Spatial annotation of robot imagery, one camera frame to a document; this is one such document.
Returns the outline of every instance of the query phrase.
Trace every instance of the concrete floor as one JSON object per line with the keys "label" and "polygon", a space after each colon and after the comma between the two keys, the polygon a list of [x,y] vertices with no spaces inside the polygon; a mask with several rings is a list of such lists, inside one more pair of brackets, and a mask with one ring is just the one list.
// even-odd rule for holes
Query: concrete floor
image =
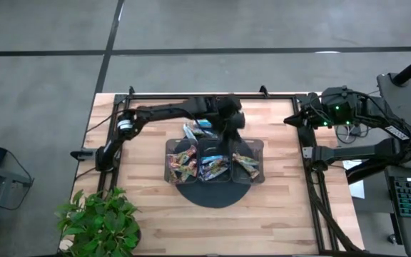
{"label": "concrete floor", "polygon": [[[104,50],[117,0],[0,0],[0,51]],[[406,0],[126,0],[115,49],[411,46]],[[55,208],[71,193],[102,56],[0,57],[0,146],[36,178],[0,223],[0,256],[56,252]],[[376,90],[411,52],[113,56],[104,92]],[[12,196],[14,202],[19,192]],[[386,242],[389,217],[359,213],[366,248]],[[375,222],[382,221],[381,226]]]}

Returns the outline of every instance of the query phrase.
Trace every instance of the wooden tabletop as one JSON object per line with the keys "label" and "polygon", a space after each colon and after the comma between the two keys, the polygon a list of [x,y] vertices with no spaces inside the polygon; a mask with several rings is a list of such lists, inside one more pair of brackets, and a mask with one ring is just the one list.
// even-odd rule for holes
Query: wooden tabletop
{"label": "wooden tabletop", "polygon": [[[88,127],[111,114],[114,94],[97,94]],[[179,100],[132,100],[131,107],[176,103]],[[141,212],[135,213],[142,240],[138,255],[166,254],[314,254],[318,253],[310,212],[296,128],[283,119],[293,114],[290,100],[241,100],[246,125],[243,138],[264,141],[263,184],[225,208],[205,208],[185,199],[177,188],[163,180],[165,143],[183,138],[186,119],[158,121],[144,126],[139,136],[123,145],[117,186],[126,189],[128,200]],[[84,146],[98,148],[106,142],[108,122],[86,135]],[[334,131],[316,131],[319,145],[337,145]],[[78,174],[94,167],[84,161]],[[91,172],[74,184],[95,193],[99,173]],[[342,230],[363,248],[345,173],[330,167],[325,172],[333,216]],[[322,230],[328,245],[327,229]]]}

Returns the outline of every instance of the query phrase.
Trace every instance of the potted plant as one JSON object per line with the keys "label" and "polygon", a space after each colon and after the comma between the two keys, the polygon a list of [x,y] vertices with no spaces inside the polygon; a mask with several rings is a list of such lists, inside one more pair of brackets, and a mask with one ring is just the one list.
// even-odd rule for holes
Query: potted plant
{"label": "potted plant", "polygon": [[83,190],[72,201],[60,206],[56,215],[61,239],[72,242],[65,254],[70,256],[131,256],[141,239],[133,217],[137,208],[128,202],[125,191],[115,188],[104,199],[98,193],[81,201]]}

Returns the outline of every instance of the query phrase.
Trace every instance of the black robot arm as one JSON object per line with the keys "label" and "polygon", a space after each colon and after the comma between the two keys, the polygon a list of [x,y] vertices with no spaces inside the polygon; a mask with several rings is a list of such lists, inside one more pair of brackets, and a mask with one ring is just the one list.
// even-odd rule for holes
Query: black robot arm
{"label": "black robot arm", "polygon": [[237,129],[245,126],[245,117],[240,111],[240,100],[230,94],[226,97],[193,97],[179,104],[158,106],[139,106],[128,109],[117,118],[115,136],[105,146],[96,151],[96,170],[111,171],[114,168],[113,157],[124,141],[139,135],[142,128],[151,121],[175,118],[208,119],[212,129],[226,141],[239,138]]}
{"label": "black robot arm", "polygon": [[387,102],[380,97],[368,96],[347,87],[328,88],[321,96],[310,93],[299,96],[301,111],[284,120],[285,123],[317,129],[334,125],[380,128],[392,135],[373,146],[329,148],[314,146],[303,148],[312,170],[327,170],[335,161],[367,159],[347,170],[348,183],[354,183],[384,169],[411,160],[411,126],[394,115]]}

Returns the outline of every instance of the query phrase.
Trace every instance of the plastic container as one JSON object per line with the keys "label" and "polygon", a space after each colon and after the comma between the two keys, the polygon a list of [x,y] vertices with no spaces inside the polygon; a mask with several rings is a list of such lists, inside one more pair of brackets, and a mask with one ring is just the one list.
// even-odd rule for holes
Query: plastic container
{"label": "plastic container", "polygon": [[248,172],[237,161],[233,161],[231,167],[234,182],[245,184],[264,182],[263,148],[264,142],[259,139],[242,139],[242,142],[234,145],[233,153],[239,153],[241,156],[247,156],[259,161],[259,164],[254,166],[254,168],[260,172],[255,178],[251,178]]}
{"label": "plastic container", "polygon": [[[169,168],[169,160],[168,160],[168,154],[177,154],[181,153],[183,151],[188,150],[191,146],[196,146],[198,148],[198,143],[194,139],[169,139],[166,142],[166,157],[164,161],[164,180],[172,183],[172,184],[187,184],[187,183],[194,183],[198,180],[198,177],[193,177],[189,176],[185,182],[172,182],[171,181],[171,169]],[[191,159],[196,159],[196,156],[198,153],[195,155],[191,156],[191,158],[184,164],[188,165],[191,161]]]}
{"label": "plastic container", "polygon": [[230,149],[226,146],[223,146],[220,144],[221,140],[217,138],[201,138],[199,139],[198,142],[198,172],[199,172],[199,167],[201,165],[201,158],[203,157],[208,157],[208,156],[217,156],[217,155],[223,155],[229,158],[230,160],[230,168],[223,172],[222,174],[216,176],[215,178],[212,178],[207,181],[202,181],[199,180],[203,183],[220,183],[220,182],[229,182],[231,180],[231,156],[230,156]]}

